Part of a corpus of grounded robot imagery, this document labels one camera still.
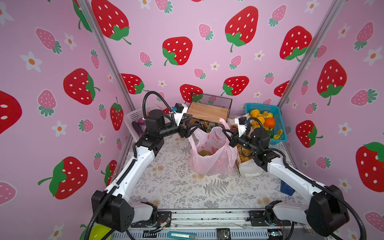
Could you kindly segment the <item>white canvas tote bag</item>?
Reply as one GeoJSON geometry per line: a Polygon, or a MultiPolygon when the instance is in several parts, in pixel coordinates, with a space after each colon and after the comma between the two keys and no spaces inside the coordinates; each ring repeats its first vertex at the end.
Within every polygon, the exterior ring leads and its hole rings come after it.
{"type": "Polygon", "coordinates": [[[242,149],[240,145],[237,145],[237,167],[241,177],[256,177],[260,176],[264,170],[260,168],[254,160],[250,157],[251,152],[242,149]]]}

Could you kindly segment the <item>pink plastic grocery bag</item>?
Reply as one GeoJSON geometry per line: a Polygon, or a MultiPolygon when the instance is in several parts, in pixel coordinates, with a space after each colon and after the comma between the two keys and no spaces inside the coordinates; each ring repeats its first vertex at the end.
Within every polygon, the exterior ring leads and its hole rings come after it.
{"type": "Polygon", "coordinates": [[[238,150],[230,147],[230,141],[223,133],[230,126],[220,118],[221,127],[214,127],[209,133],[201,129],[194,131],[188,138],[191,144],[189,166],[201,175],[230,175],[237,170],[238,150]]]}

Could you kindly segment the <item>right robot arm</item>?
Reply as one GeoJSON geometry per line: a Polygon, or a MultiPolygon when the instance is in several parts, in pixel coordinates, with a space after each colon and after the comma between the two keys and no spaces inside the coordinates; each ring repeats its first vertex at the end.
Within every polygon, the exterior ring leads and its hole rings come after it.
{"type": "Polygon", "coordinates": [[[345,201],[342,191],[334,185],[326,186],[317,182],[291,167],[284,152],[269,147],[270,136],[263,127],[249,133],[252,121],[260,123],[257,118],[240,117],[235,119],[238,125],[236,130],[223,128],[229,145],[249,150],[257,166],[278,177],[309,202],[309,206],[303,208],[274,201],[265,208],[265,221],[270,225],[277,221],[296,222],[310,226],[320,236],[338,239],[335,231],[353,216],[359,227],[360,239],[367,239],[362,219],[345,201]]]}

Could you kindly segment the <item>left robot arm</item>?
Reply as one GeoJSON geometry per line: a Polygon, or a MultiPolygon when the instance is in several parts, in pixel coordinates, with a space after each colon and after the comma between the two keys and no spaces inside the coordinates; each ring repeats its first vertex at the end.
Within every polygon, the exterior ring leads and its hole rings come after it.
{"type": "Polygon", "coordinates": [[[155,159],[162,146],[164,138],[178,134],[181,138],[188,138],[198,129],[197,124],[191,124],[185,104],[175,104],[168,115],[162,110],[146,112],[146,100],[150,95],[160,96],[155,91],[146,93],[143,98],[143,117],[146,121],[146,130],[140,139],[133,145],[133,156],[123,167],[117,177],[104,191],[95,191],[92,198],[93,216],[86,228],[84,238],[88,240],[94,224],[109,228],[103,237],[107,239],[113,232],[125,232],[135,223],[155,226],[158,220],[158,208],[148,202],[130,205],[133,189],[146,167],[155,159]]]}

